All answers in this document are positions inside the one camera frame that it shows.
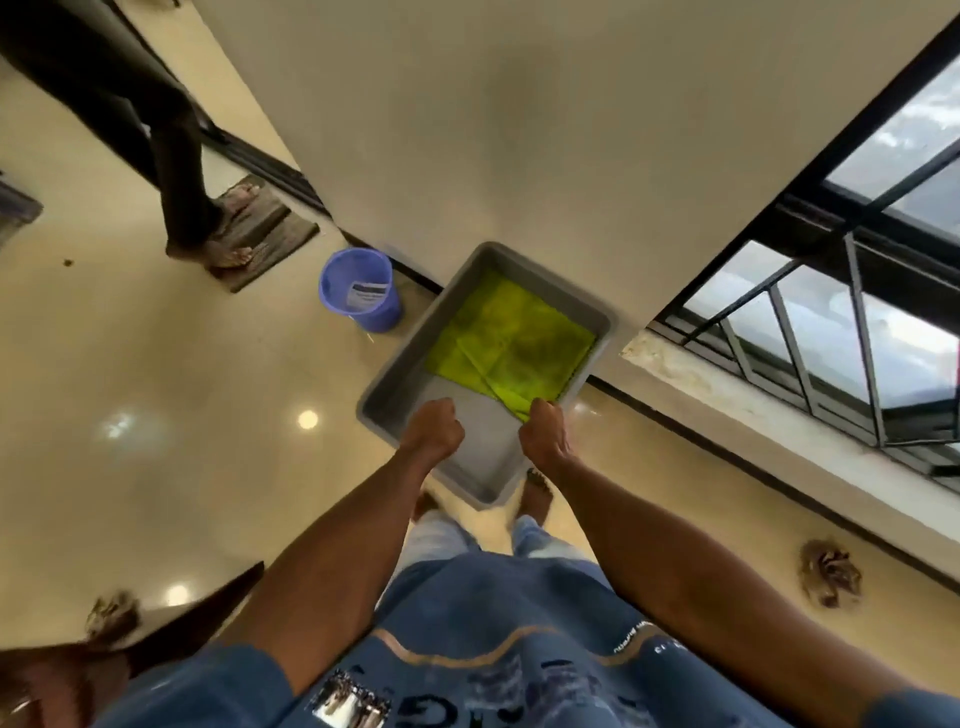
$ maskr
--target person's left hand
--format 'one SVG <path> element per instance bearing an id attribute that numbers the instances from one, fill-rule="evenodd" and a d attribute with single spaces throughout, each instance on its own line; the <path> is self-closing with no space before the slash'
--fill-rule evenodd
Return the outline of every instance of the person's left hand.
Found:
<path id="1" fill-rule="evenodd" d="M 460 447 L 464 426 L 457 421 L 453 400 L 425 402 L 407 423 L 400 437 L 399 451 L 409 452 L 433 469 Z"/>

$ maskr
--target white window ledge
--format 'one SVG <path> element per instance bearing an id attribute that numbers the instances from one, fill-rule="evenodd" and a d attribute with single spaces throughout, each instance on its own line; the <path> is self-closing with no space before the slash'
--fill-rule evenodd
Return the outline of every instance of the white window ledge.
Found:
<path id="1" fill-rule="evenodd" d="M 960 579 L 960 496 L 651 331 L 618 333 L 595 374 Z"/>

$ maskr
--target window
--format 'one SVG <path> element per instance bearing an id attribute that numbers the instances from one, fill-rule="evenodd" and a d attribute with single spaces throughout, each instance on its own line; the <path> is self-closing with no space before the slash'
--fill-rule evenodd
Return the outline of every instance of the window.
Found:
<path id="1" fill-rule="evenodd" d="M 650 328 L 960 492 L 960 19 Z"/>

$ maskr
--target blue t-shirt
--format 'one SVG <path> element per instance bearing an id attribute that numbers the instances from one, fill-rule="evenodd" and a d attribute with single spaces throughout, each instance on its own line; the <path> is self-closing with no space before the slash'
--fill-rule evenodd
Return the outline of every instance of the blue t-shirt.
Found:
<path id="1" fill-rule="evenodd" d="M 371 631 L 304 695 L 265 653 L 213 646 L 133 681 L 97 728 L 790 725 L 597 576 L 565 559 L 485 552 L 417 564 L 384 594 Z M 958 728 L 960 701 L 898 693 L 863 725 Z"/>

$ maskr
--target jeans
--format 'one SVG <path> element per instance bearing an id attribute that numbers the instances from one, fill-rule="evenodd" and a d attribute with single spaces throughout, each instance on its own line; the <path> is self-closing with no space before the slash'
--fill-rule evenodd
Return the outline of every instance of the jeans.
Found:
<path id="1" fill-rule="evenodd" d="M 5 4 L 0 55 L 159 189 L 172 242 L 183 248 L 205 242 L 223 213 L 204 190 L 193 103 L 106 3 Z"/>
<path id="2" fill-rule="evenodd" d="M 530 516 L 520 516 L 511 531 L 514 556 L 524 559 L 567 559 L 574 569 L 583 571 L 610 587 L 600 568 L 576 546 L 554 538 Z M 459 523 L 439 508 L 420 517 L 403 544 L 400 558 L 390 581 L 408 567 L 421 561 L 443 561 L 455 556 L 481 551 L 476 539 Z"/>

